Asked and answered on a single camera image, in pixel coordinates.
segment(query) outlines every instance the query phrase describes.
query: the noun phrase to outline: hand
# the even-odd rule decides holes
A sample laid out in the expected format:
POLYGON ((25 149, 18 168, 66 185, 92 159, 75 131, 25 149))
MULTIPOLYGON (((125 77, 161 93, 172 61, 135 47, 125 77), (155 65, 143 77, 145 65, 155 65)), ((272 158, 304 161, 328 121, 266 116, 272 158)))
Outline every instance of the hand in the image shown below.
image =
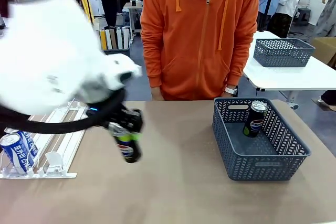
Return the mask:
POLYGON ((160 87, 151 88, 153 101, 164 101, 160 87))
POLYGON ((223 97, 223 98, 231 98, 231 97, 233 97, 233 94, 224 92, 224 93, 222 94, 222 97, 223 97))

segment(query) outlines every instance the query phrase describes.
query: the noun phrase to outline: soda can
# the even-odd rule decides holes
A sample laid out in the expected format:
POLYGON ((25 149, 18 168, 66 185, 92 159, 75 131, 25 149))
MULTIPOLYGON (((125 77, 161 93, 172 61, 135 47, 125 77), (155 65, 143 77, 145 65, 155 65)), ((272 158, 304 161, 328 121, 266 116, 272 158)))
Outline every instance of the soda can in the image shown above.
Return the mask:
POLYGON ((25 174, 32 168, 34 161, 28 155, 28 149, 23 138, 18 133, 9 133, 0 139, 0 146, 20 174, 25 174))
POLYGON ((251 104, 247 120, 244 125, 243 134, 248 137, 256 137, 262 127, 267 105, 260 101, 254 101, 251 104))
POLYGON ((34 143, 33 138, 30 136, 29 132, 26 131, 19 131, 19 130, 15 130, 12 128, 6 128, 5 129, 6 133, 17 133, 20 135, 20 137, 23 139, 24 144, 26 145, 27 149, 30 150, 30 154, 33 157, 36 157, 37 153, 38 153, 38 149, 34 143))
POLYGON ((138 144, 138 133, 131 133, 118 124, 113 123, 112 136, 127 163, 135 163, 141 157, 138 144))

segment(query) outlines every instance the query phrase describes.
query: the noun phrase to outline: blue and white can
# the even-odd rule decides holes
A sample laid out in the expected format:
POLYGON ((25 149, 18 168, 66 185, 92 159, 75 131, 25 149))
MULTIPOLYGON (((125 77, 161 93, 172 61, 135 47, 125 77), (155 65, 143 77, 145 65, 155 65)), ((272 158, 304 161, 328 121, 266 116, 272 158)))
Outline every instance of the blue and white can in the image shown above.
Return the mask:
POLYGON ((15 130, 12 128, 6 128, 5 129, 6 133, 17 133, 20 135, 20 137, 22 138, 24 144, 26 145, 27 149, 30 150, 30 154, 33 157, 36 157, 37 153, 38 153, 38 149, 34 143, 33 138, 30 136, 31 133, 26 132, 26 131, 19 131, 19 130, 15 130))
POLYGON ((20 174, 25 174, 32 168, 34 161, 28 155, 28 149, 23 138, 18 133, 9 133, 0 139, 0 146, 20 174))

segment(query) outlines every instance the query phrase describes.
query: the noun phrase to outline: orange hoodie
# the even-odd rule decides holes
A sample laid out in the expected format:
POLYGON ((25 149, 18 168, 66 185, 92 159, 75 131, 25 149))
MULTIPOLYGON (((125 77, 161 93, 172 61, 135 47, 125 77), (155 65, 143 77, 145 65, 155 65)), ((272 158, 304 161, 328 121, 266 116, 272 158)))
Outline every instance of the orange hoodie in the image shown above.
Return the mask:
POLYGON ((219 97, 238 85, 259 0, 144 0, 141 37, 151 87, 166 100, 219 97))

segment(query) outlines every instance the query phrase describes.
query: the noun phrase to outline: wristwatch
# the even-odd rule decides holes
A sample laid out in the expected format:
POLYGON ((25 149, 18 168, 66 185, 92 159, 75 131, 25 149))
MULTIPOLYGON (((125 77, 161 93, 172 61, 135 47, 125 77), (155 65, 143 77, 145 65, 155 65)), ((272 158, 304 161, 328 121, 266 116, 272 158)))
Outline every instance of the wristwatch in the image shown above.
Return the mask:
POLYGON ((230 88, 226 87, 224 91, 226 93, 229 93, 229 94, 237 94, 238 89, 237 88, 236 89, 230 89, 230 88))

